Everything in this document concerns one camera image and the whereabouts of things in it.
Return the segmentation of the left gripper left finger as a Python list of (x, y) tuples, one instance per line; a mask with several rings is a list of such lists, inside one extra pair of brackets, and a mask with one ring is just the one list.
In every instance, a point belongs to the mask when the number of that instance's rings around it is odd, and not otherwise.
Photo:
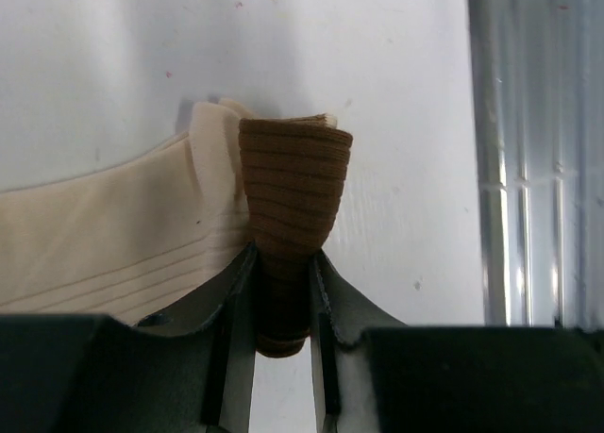
[(135, 325), (103, 314), (1, 319), (5, 432), (245, 432), (255, 366), (248, 245)]

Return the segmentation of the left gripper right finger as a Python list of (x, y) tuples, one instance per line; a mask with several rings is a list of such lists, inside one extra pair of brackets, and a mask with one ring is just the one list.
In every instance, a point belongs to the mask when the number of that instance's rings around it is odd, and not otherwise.
[(599, 432), (603, 334), (562, 327), (410, 326), (324, 253), (309, 266), (321, 432)]

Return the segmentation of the beige brown striped sock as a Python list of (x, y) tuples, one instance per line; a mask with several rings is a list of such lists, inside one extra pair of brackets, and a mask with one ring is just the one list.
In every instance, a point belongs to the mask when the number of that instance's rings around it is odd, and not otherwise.
[(326, 114), (264, 119), (222, 99), (105, 171), (1, 196), (3, 312), (103, 312), (133, 323), (260, 253), (257, 348), (298, 353), (307, 265), (340, 206), (352, 136)]

